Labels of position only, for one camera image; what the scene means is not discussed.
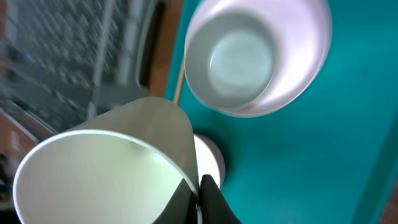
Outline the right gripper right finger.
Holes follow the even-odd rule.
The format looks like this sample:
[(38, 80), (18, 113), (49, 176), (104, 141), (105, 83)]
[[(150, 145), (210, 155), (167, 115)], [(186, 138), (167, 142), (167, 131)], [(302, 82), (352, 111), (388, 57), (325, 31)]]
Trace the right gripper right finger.
[(201, 178), (200, 206), (204, 224), (241, 224), (209, 174)]

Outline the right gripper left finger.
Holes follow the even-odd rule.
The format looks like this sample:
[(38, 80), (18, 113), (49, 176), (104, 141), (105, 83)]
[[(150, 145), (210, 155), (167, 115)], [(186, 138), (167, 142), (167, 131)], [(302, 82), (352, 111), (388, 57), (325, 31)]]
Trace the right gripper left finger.
[(195, 196), (186, 181), (182, 179), (154, 224), (195, 224), (196, 222), (197, 203)]

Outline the white paper cup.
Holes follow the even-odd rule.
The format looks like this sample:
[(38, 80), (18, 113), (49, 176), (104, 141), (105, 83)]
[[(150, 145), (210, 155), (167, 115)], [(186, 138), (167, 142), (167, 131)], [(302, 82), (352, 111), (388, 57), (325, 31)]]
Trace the white paper cup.
[(12, 189), (22, 223), (153, 223), (180, 184), (198, 198), (191, 122), (145, 97), (36, 145)]

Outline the grey bowl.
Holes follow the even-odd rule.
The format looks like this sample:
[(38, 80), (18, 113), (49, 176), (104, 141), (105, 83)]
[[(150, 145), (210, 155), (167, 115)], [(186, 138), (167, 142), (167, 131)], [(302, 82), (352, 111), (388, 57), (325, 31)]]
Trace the grey bowl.
[(185, 37), (185, 79), (208, 108), (263, 116), (311, 84), (328, 55), (331, 33), (327, 1), (202, 1)]

